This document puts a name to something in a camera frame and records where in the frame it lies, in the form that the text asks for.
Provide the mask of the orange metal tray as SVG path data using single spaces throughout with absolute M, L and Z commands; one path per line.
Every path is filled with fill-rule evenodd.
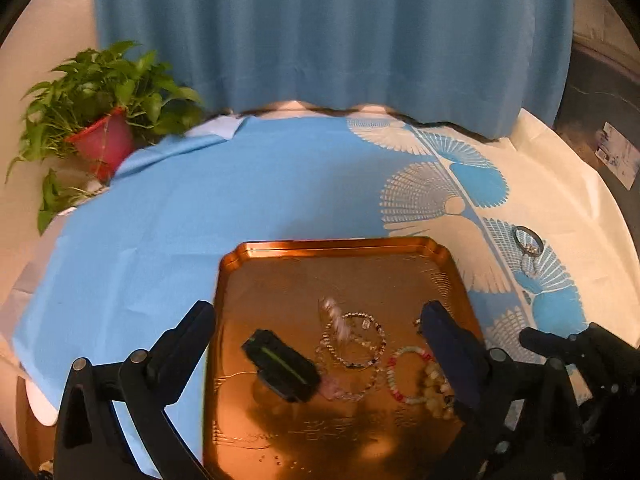
M 423 479 L 456 437 L 419 403 L 440 302 L 480 326 L 450 251 L 427 237 L 244 243 L 221 259 L 207 357 L 203 462 L 218 479 Z M 321 390 L 288 403 L 241 346 L 271 330 Z

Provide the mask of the blue curtain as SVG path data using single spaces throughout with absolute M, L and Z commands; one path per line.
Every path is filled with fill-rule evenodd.
M 210 110 L 383 105 L 489 140 L 558 112 L 573 0 L 94 0 L 101 44 L 156 51 Z

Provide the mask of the blue patterned bed cover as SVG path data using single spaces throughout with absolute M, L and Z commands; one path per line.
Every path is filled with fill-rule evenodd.
M 514 226 L 544 241 L 536 278 Z M 525 327 L 598 323 L 639 340 L 639 259 L 597 171 L 532 114 L 482 142 L 390 117 L 248 118 L 230 139 L 167 139 L 70 214 L 13 335 L 53 404 L 70 366 L 126 359 L 213 300 L 244 243 L 427 237 L 446 247 L 480 334 L 514 359 Z M 203 459 L 207 358 L 168 411 Z

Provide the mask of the green potted plant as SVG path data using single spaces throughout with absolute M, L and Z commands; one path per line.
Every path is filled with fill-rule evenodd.
M 148 51 L 130 60 L 133 41 L 119 41 L 103 50 L 89 48 L 58 64 L 53 78 L 39 81 L 25 93 L 29 100 L 22 116 L 17 154 L 9 165 L 44 162 L 57 158 L 71 162 L 88 179 L 105 188 L 85 159 L 65 142 L 111 113 L 126 110 L 134 135 L 134 151 L 163 140 L 182 136 L 198 125 L 204 110 L 198 92 L 175 81 L 168 64 Z

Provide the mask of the red flower pot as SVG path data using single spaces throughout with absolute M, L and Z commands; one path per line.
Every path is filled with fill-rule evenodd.
M 122 162 L 134 152 L 134 135 L 122 107 L 114 108 L 78 133 L 66 136 L 65 142 L 89 163 L 91 172 L 102 182 L 111 180 Z

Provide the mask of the black green watch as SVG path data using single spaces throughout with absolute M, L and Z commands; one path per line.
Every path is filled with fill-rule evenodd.
M 271 330 L 255 330 L 241 349 L 260 380 L 286 402 L 306 403 L 318 393 L 318 368 Z

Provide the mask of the thin metal bangle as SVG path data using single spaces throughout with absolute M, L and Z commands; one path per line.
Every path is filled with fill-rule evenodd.
M 521 253 L 520 267 L 522 272 L 529 278 L 536 278 L 539 259 L 544 253 L 544 241 L 527 226 L 514 226 L 511 233 L 514 243 Z

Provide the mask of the white round device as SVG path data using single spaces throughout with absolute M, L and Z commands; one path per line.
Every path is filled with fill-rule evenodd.
M 48 400 L 29 378 L 25 380 L 25 391 L 28 405 L 40 425 L 45 427 L 55 426 L 58 422 L 58 408 Z

